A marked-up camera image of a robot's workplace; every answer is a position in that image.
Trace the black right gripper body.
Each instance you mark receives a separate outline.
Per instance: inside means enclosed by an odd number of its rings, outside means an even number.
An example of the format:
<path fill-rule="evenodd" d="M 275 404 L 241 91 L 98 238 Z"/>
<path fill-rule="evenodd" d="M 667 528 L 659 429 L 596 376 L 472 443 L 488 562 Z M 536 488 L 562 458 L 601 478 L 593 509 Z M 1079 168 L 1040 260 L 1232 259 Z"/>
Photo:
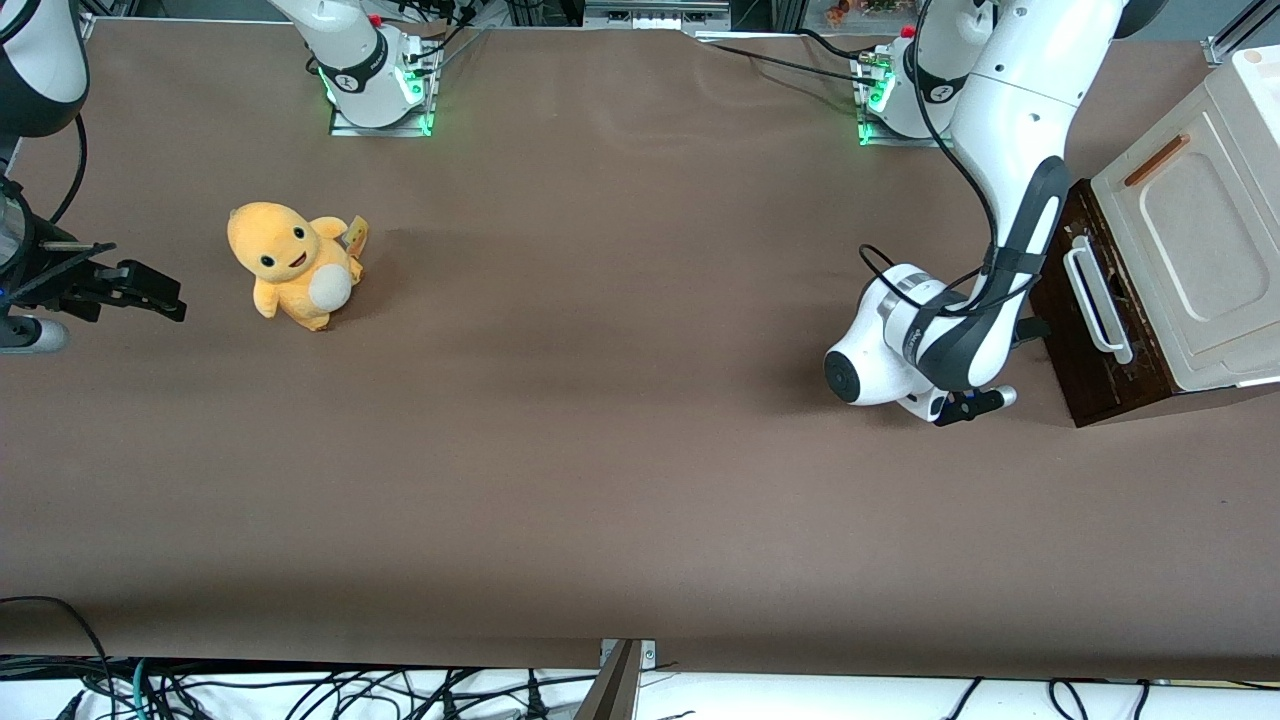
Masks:
<path fill-rule="evenodd" d="M 5 309 L 45 307 L 68 313 L 84 322 L 96 322 L 101 306 L 127 307 L 129 304 L 111 279 L 113 273 L 93 259 L 116 249 L 114 242 L 78 243 L 56 241 L 52 249 L 31 243 L 5 264 Z"/>

